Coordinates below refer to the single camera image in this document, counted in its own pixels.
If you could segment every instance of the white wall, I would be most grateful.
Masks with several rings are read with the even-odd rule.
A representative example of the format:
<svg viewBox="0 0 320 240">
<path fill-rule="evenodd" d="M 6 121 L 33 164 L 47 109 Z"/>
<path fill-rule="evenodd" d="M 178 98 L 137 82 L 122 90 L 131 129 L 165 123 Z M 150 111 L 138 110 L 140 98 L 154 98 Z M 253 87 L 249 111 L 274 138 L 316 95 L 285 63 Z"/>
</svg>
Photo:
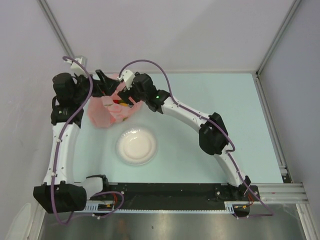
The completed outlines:
<svg viewBox="0 0 320 240">
<path fill-rule="evenodd" d="M 48 0 L 88 69 L 255 71 L 294 0 Z M 155 70 L 143 64 L 140 71 Z"/>
<path fill-rule="evenodd" d="M 261 79 L 295 182 L 320 220 L 320 1 L 304 0 Z"/>
<path fill-rule="evenodd" d="M 0 7 L 0 239 L 20 208 L 35 203 L 52 146 L 52 77 L 63 50 L 35 0 Z"/>
</svg>

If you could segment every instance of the pale blue table surface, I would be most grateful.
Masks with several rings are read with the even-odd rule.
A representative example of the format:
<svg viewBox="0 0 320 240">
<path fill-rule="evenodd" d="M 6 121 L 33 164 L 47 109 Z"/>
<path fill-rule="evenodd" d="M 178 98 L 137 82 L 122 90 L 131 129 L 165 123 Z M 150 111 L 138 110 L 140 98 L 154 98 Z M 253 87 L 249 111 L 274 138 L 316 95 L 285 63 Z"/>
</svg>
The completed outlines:
<svg viewBox="0 0 320 240">
<path fill-rule="evenodd" d="M 151 74 L 158 89 L 168 90 L 161 74 Z M 201 112 L 222 116 L 236 146 L 237 163 L 253 183 L 282 183 L 280 169 L 251 74 L 169 74 L 174 96 Z M 150 129 L 158 141 L 154 159 L 141 166 L 122 162 L 116 152 L 121 133 L 130 127 Z M 170 116 L 152 112 L 146 105 L 123 123 L 95 128 L 87 113 L 74 154 L 74 179 L 97 174 L 120 183 L 226 183 L 213 156 L 199 147 L 199 136 Z"/>
</svg>

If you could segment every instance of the white bowl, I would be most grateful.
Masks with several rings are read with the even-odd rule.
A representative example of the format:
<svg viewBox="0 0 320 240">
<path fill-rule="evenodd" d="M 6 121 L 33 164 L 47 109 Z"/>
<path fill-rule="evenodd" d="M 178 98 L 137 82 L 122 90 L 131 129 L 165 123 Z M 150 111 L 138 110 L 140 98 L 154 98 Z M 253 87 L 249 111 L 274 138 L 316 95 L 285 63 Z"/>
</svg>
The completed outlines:
<svg viewBox="0 0 320 240">
<path fill-rule="evenodd" d="M 155 135 L 144 127 L 132 127 L 119 137 L 116 149 L 125 163 L 142 165 L 149 162 L 157 153 Z"/>
</svg>

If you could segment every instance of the crumpled pink cup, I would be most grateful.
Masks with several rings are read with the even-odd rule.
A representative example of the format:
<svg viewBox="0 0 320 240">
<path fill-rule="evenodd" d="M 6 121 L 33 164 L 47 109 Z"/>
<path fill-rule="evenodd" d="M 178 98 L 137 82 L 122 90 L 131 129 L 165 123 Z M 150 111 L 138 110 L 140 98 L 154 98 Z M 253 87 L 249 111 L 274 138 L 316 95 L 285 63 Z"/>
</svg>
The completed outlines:
<svg viewBox="0 0 320 240">
<path fill-rule="evenodd" d="M 116 79 L 117 76 L 114 74 L 111 78 Z M 135 102 L 133 99 L 130 99 L 133 102 L 133 107 L 114 103 L 113 100 L 121 99 L 118 92 L 125 86 L 126 84 L 122 82 L 111 96 L 90 98 L 87 115 L 95 127 L 108 128 L 114 123 L 121 123 L 141 108 L 143 102 Z"/>
</svg>

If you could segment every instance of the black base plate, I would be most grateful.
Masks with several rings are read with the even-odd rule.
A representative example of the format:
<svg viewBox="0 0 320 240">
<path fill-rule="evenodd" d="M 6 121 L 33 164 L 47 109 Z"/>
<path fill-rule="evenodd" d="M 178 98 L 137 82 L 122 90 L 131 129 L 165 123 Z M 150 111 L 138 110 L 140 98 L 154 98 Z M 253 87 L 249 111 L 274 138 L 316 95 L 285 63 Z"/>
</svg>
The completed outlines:
<svg viewBox="0 0 320 240">
<path fill-rule="evenodd" d="M 259 196 L 257 186 L 250 188 Z M 224 210 L 225 201 L 248 201 L 248 193 L 241 196 L 238 188 L 220 183 L 110 183 L 108 190 L 124 193 L 123 210 Z M 94 199 L 112 200 L 113 196 Z"/>
</svg>

